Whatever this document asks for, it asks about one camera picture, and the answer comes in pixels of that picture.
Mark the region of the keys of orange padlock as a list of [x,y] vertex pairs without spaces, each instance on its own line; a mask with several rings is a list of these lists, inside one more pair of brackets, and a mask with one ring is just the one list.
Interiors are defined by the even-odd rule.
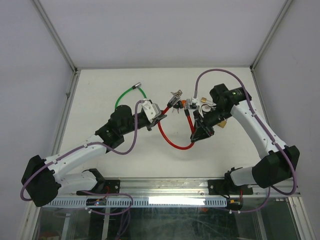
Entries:
[[180,111],[180,107],[177,104],[172,107],[172,113],[177,112],[179,114],[179,111]]

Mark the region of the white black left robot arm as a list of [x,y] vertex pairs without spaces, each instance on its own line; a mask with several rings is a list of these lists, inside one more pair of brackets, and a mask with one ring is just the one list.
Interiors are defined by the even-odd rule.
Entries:
[[118,106],[105,125],[74,149],[46,158],[39,155],[32,157],[21,179],[20,198],[43,207],[63,194],[108,193],[108,184],[96,168],[80,173],[71,171],[86,161],[109,152],[121,155],[122,152],[116,148],[124,142],[126,134],[134,133],[135,142],[139,129],[151,130],[165,117],[155,103],[142,107],[141,111],[132,111],[128,105]]

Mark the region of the green cable lock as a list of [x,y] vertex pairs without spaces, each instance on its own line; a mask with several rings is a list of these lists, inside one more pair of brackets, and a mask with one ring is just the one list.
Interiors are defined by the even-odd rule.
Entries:
[[142,83],[138,82],[126,89],[120,96],[117,98],[114,104],[116,109],[120,104],[126,103],[128,100],[133,100],[134,98],[146,99],[147,95],[142,89]]

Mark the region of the orange black padlock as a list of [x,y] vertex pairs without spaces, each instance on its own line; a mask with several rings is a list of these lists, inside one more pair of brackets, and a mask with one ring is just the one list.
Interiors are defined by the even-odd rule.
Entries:
[[186,108],[186,100],[179,100],[177,102],[177,104],[178,104],[178,108],[179,109],[185,109]]

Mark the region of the small brass long-shackle padlock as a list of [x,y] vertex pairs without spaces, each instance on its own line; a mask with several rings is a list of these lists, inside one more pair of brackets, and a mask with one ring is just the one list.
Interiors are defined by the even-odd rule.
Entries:
[[208,100],[208,99],[205,98],[205,97],[202,97],[200,101],[201,101],[202,103],[207,104],[207,105],[210,105],[210,106],[213,106],[213,105],[214,105],[214,103],[213,103],[212,101]]

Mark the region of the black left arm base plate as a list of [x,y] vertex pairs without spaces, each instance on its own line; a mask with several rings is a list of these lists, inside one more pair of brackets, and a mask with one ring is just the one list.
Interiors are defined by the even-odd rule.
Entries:
[[97,181],[97,184],[92,188],[88,189],[87,192],[93,194],[116,194],[120,192],[121,181],[119,179],[107,179],[101,178]]

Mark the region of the red cable lock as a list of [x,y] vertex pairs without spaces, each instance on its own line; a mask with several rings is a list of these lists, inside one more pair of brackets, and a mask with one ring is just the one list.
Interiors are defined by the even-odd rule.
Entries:
[[[186,108],[179,109],[179,113],[172,112],[173,106],[178,105],[178,101],[175,104],[167,104],[162,110],[162,114],[166,114],[168,119],[161,120],[157,126],[161,136],[171,147],[186,151],[194,146],[194,143],[189,139],[190,134],[194,132],[194,124],[190,111],[187,110],[185,113]],[[178,137],[186,137],[185,145],[177,144]]]

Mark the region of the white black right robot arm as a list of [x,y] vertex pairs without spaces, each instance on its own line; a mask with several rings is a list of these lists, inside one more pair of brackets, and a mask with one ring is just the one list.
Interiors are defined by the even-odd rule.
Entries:
[[300,151],[281,140],[256,112],[251,96],[241,87],[229,90],[224,84],[209,92],[215,106],[208,112],[194,111],[195,143],[214,135],[213,127],[228,118],[235,118],[253,142],[260,161],[251,167],[232,168],[224,175],[223,187],[230,194],[244,185],[273,188],[282,195],[292,195],[297,189],[296,167]]

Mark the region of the large brass padlock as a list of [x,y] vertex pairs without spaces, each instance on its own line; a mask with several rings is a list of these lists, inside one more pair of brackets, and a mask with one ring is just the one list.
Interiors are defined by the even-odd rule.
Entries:
[[224,121],[218,123],[217,126],[219,126],[220,128],[224,128],[226,126],[226,124],[227,124],[227,121],[224,120]]

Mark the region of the silver keys of red lock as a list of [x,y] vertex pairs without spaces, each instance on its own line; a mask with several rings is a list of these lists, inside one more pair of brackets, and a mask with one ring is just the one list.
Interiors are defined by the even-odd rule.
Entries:
[[171,92],[171,94],[172,94],[173,96],[175,96],[176,98],[180,98],[181,95],[183,94],[183,92],[179,89],[178,91]]

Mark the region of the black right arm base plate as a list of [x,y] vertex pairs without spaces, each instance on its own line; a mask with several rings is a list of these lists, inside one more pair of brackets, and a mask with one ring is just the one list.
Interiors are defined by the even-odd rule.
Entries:
[[209,195],[220,195],[223,197],[229,197],[230,195],[239,196],[253,195],[253,189],[247,185],[236,186],[233,183],[228,182],[225,179],[209,179],[207,181]]

